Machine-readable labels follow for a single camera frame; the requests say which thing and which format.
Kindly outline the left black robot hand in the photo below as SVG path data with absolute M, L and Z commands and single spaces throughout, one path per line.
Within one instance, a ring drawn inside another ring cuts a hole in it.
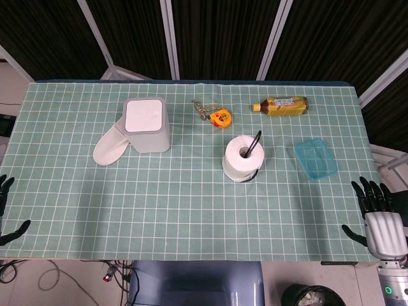
M 8 199 L 8 193 L 14 181 L 15 181 L 14 177 L 7 178 L 7 175 L 1 175 L 1 214 L 0 214 L 1 222 L 3 222 L 3 216 Z M 5 246 L 6 244 L 20 238 L 28 230 L 30 225 L 31 220 L 26 220 L 14 232 L 9 233 L 7 235 L 1 234 L 1 246 Z

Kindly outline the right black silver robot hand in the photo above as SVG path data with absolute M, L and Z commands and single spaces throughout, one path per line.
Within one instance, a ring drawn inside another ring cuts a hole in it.
M 404 222 L 397 210 L 396 194 L 381 183 L 360 177 L 360 183 L 351 185 L 356 193 L 365 235 L 353 232 L 343 224 L 343 232 L 353 241 L 366 247 L 373 257 L 382 261 L 401 260 L 407 255 L 407 235 Z

